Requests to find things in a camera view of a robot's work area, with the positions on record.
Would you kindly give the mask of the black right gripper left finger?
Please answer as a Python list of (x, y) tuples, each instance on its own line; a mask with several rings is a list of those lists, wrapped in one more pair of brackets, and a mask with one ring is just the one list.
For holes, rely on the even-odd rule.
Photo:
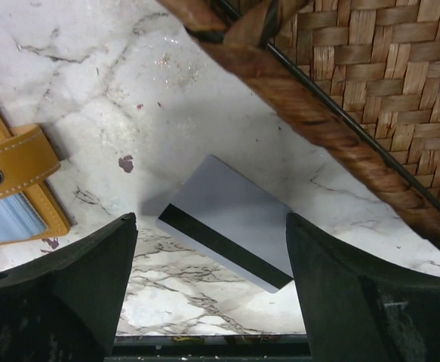
[(128, 213), (0, 272), (0, 361), (102, 361), (115, 340), (137, 243)]

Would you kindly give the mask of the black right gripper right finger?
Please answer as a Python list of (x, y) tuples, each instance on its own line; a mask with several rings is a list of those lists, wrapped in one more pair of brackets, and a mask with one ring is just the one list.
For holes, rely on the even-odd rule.
[(387, 262), (296, 213), (286, 241), (315, 361), (440, 361), (440, 277)]

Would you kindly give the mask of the tan card holder wallet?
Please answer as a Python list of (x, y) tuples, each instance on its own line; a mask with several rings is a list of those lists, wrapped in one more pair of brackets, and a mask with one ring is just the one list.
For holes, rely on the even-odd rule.
[(60, 162), (38, 124), (0, 116), (0, 244), (66, 235), (70, 223), (46, 179)]

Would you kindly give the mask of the silver credit card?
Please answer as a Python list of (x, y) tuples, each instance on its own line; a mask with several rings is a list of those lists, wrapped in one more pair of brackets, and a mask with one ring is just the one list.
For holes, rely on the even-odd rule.
[(258, 287), (275, 293), (294, 276), (286, 242), (290, 208), (209, 155), (156, 225)]

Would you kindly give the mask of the brown woven divided basket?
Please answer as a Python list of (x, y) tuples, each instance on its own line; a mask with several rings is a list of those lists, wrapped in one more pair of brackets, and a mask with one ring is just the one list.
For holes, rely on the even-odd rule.
[(440, 250), (440, 1), (165, 1), (222, 68)]

